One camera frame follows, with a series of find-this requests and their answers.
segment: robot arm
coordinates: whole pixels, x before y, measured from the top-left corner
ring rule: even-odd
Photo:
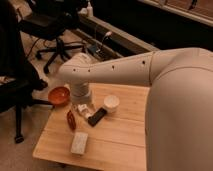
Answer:
[[[94,63],[78,54],[59,75],[71,97],[84,83],[151,86],[145,114],[148,171],[213,170],[213,53],[200,48],[149,52]]]
[[[130,57],[93,62],[79,53],[59,69],[60,77],[71,84],[111,83],[151,86],[157,75],[177,56],[192,55],[198,49],[174,49],[148,52]]]

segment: white cup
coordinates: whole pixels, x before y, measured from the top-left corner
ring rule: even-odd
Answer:
[[[107,113],[114,113],[116,112],[120,100],[115,95],[108,95],[104,98],[104,106],[103,108],[107,110]]]

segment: bowl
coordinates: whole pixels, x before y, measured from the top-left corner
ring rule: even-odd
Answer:
[[[70,90],[66,87],[56,87],[48,94],[48,100],[54,106],[65,105],[70,100]]]

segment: red object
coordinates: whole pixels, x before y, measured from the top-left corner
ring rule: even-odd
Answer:
[[[67,122],[72,131],[76,129],[76,122],[75,122],[75,117],[71,110],[67,113]]]
[[[70,100],[70,91],[66,87],[56,87],[49,92],[48,100],[54,106],[65,105]]]

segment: desk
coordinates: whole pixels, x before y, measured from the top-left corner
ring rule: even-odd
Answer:
[[[77,131],[87,132],[83,156],[70,153],[74,133],[66,114],[71,104],[55,108],[35,147],[33,156],[70,165],[107,171],[145,171],[144,113],[149,88],[91,84],[95,109],[103,105],[106,95],[119,97],[116,113],[108,114],[91,127],[75,114]]]

